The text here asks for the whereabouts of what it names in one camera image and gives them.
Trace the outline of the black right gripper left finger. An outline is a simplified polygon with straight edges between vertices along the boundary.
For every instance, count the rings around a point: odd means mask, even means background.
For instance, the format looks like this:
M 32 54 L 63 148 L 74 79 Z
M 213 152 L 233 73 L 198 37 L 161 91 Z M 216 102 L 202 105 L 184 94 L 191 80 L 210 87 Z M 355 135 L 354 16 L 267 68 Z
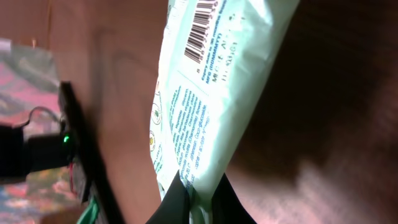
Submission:
M 185 186 L 180 180 L 179 171 L 177 171 L 163 201 L 146 224 L 189 223 L 190 197 Z

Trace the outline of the mint green wipes pack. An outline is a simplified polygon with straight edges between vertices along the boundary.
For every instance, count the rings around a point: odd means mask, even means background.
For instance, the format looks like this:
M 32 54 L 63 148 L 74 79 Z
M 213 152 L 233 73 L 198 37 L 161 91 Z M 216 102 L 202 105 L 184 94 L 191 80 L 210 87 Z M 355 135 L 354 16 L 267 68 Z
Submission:
M 169 2 L 149 149 L 161 200 L 176 172 L 190 223 L 211 200 L 267 83 L 298 0 Z

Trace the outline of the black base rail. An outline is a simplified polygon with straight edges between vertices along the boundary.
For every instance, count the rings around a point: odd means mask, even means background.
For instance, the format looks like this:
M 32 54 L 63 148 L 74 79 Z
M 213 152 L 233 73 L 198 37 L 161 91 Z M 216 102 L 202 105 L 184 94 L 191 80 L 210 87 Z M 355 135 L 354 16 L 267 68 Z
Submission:
M 76 146 L 75 154 L 86 175 L 84 197 L 89 195 L 96 197 L 102 218 L 107 223 L 124 223 L 124 218 L 108 182 L 98 143 L 85 120 L 83 110 L 70 82 L 60 83 L 58 100 L 68 124 L 70 137 Z

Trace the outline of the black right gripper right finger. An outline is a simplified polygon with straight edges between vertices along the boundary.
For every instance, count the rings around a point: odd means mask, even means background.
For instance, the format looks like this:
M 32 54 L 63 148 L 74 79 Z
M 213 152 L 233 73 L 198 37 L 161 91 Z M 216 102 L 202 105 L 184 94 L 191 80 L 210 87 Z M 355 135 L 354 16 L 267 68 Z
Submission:
M 223 174 L 212 201 L 213 224 L 256 224 Z

